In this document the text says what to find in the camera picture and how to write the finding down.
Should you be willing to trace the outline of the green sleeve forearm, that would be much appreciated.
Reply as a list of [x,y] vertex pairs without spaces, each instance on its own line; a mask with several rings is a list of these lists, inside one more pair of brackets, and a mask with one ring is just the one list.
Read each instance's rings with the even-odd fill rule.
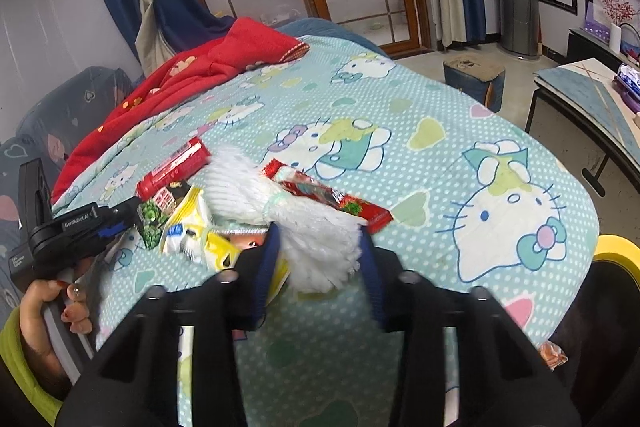
[[62,402],[37,381],[24,355],[20,309],[1,329],[1,425],[53,426]]

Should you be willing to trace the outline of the person's left hand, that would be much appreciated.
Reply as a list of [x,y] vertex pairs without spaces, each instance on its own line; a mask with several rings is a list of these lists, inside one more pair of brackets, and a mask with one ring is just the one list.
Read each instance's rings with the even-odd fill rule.
[[20,304],[20,332],[25,359],[43,387],[60,387],[66,381],[43,317],[44,306],[61,293],[70,298],[70,304],[61,313],[62,322],[70,326],[73,334],[90,334],[92,322],[86,294],[76,284],[60,280],[33,281]]

